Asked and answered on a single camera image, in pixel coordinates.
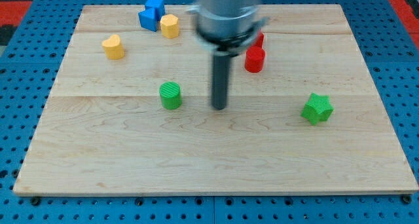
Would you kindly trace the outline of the red block behind arm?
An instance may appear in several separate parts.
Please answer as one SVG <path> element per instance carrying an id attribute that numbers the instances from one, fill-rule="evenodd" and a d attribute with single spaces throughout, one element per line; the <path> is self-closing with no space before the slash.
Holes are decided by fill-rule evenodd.
<path id="1" fill-rule="evenodd" d="M 264 34 L 263 32 L 259 31 L 256 40 L 253 43 L 254 47 L 262 48 L 264 43 Z"/>

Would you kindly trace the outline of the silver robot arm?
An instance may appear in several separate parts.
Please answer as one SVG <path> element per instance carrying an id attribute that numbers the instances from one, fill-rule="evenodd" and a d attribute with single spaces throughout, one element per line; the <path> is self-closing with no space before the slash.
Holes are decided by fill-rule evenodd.
<path id="1" fill-rule="evenodd" d="M 235 57 L 250 47 L 268 18 L 257 18 L 261 0 L 196 0 L 187 12 L 200 44 L 214 56 Z"/>

